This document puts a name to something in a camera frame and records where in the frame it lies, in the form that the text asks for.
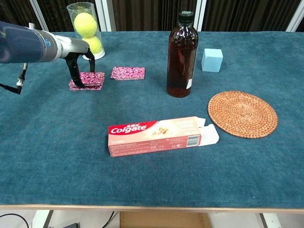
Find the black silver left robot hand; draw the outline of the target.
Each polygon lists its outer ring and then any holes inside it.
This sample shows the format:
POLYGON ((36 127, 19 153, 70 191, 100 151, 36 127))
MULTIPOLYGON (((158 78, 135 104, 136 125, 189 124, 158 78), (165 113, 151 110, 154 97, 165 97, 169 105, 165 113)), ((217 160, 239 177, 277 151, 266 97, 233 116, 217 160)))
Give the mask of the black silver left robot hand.
POLYGON ((90 72, 95 71, 95 56, 91 52, 89 44, 80 39, 60 35, 56 35, 56 38, 61 44, 60 58, 66 61, 72 81, 77 87, 85 88, 80 78, 77 60, 80 55, 86 56, 89 60, 90 72))

